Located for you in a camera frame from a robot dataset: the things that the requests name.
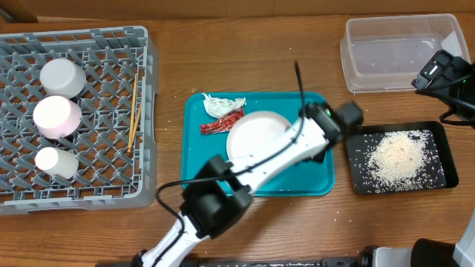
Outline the large white plate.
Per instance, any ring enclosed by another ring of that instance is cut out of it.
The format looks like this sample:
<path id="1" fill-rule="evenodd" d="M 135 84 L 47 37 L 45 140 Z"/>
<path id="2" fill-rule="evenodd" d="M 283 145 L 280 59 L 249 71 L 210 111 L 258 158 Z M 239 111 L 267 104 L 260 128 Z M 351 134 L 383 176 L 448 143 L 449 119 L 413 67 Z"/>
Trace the large white plate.
<path id="1" fill-rule="evenodd" d="M 291 123 L 279 113 L 272 111 L 249 113 L 232 126 L 226 140 L 227 156 L 229 159 L 234 159 L 250 154 L 283 134 L 290 127 Z"/>

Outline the red snack wrapper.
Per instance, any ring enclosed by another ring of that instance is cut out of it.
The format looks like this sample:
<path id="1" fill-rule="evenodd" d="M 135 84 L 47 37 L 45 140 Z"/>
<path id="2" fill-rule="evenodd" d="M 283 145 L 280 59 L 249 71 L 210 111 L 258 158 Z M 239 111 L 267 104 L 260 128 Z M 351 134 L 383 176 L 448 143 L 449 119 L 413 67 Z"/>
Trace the red snack wrapper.
<path id="1" fill-rule="evenodd" d="M 200 126 L 202 135 L 218 134 L 230 131 L 234 124 L 245 115 L 242 108 L 235 109 L 215 122 Z"/>

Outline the wooden chopstick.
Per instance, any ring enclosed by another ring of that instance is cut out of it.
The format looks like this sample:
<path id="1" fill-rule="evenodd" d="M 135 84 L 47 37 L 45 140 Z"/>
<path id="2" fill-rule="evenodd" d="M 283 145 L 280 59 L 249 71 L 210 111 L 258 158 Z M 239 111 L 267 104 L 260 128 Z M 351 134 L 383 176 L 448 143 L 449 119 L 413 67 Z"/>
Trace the wooden chopstick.
<path id="1" fill-rule="evenodd" d="M 134 77 L 134 86 L 133 86 L 133 94 L 131 99 L 131 124 L 130 124 L 130 131 L 129 131 L 129 138 L 128 138 L 128 148 L 127 152 L 131 152 L 132 148 L 132 135 L 134 129 L 134 117 L 135 117 L 135 105 L 136 105 L 136 97 L 137 97 L 137 80 L 138 80 L 138 73 L 135 73 Z"/>
<path id="2" fill-rule="evenodd" d="M 141 113 L 142 113 L 142 105 L 143 104 L 140 103 L 139 110 L 137 111 L 137 117 L 136 117 L 136 120 L 134 121 L 134 127 L 131 130 L 131 140 L 128 143 L 128 151 L 129 152 L 132 151 L 135 136 L 136 136 L 136 132 L 137 132 L 137 128 L 138 128 L 138 124 L 140 123 L 140 117 L 141 117 Z"/>

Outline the cream white cup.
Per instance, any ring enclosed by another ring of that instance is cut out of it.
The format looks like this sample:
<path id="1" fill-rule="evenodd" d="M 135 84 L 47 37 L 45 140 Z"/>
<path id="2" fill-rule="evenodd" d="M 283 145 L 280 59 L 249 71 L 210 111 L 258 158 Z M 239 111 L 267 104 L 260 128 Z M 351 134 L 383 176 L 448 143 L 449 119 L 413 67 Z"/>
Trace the cream white cup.
<path id="1" fill-rule="evenodd" d="M 70 179 L 79 168 L 79 160 L 68 151 L 58 148 L 42 148 L 35 156 L 35 165 L 46 174 Z"/>

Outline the grey bowl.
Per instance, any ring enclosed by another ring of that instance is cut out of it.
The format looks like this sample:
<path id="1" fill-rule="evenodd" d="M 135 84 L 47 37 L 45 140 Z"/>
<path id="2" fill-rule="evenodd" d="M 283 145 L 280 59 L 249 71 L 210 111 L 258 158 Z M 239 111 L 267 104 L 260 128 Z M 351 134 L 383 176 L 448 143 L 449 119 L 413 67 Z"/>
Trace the grey bowl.
<path id="1" fill-rule="evenodd" d="M 77 96 L 86 82 L 85 71 L 68 59 L 53 59 L 40 70 L 40 82 L 48 96 Z"/>

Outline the pink bowl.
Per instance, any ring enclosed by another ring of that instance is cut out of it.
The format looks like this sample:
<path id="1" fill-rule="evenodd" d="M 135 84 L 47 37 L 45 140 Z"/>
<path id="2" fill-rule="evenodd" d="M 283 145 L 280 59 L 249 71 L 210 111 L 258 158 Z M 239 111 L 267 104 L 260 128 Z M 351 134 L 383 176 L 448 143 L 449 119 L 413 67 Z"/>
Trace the pink bowl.
<path id="1" fill-rule="evenodd" d="M 48 139 L 71 135 L 79 127 L 81 118 L 78 104 L 63 96 L 46 97 L 33 110 L 35 126 Z"/>

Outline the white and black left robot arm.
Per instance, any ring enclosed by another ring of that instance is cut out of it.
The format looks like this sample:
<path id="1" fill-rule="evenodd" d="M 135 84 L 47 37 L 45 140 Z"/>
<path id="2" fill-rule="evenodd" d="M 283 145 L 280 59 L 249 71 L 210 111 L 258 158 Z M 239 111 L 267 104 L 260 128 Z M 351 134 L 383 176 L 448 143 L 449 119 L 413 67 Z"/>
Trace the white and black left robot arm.
<path id="1" fill-rule="evenodd" d="M 179 211 L 167 209 L 176 217 L 167 235 L 152 249 L 137 253 L 131 264 L 178 266 L 197 244 L 219 237 L 238 222 L 268 181 L 301 161 L 323 159 L 363 121 L 363 111 L 354 102 L 338 110 L 311 102 L 293 126 L 262 148 L 229 161 L 214 156 L 194 179 L 160 186 L 161 191 L 184 186 L 183 203 Z"/>

